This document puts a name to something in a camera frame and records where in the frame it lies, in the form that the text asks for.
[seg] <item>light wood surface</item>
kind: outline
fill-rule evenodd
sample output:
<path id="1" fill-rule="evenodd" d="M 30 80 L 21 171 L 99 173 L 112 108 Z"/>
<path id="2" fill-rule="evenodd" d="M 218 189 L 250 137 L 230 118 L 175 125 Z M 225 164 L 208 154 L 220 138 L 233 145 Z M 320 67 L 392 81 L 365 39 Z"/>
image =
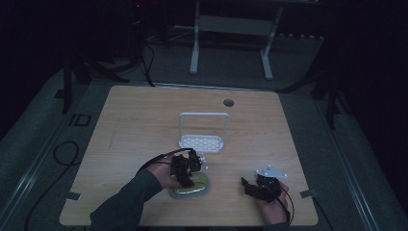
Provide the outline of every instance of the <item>light wood surface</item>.
<path id="1" fill-rule="evenodd" d="M 224 99 L 235 105 L 224 106 Z M 187 199 L 173 199 L 167 190 L 161 191 L 144 204 L 140 225 L 264 225 L 254 199 L 243 192 L 241 177 L 255 184 L 254 171 L 267 165 L 289 175 L 282 182 L 293 199 L 293 225 L 318 222 L 312 199 L 299 194 L 308 185 L 276 93 L 117 86 L 109 93 L 71 188 L 81 199 L 66 201 L 61 224 L 89 225 L 89 214 L 146 161 L 180 148 L 178 116 L 183 112 L 230 115 L 224 148 L 205 154 L 209 168 L 202 172 L 210 178 L 211 190 Z"/>

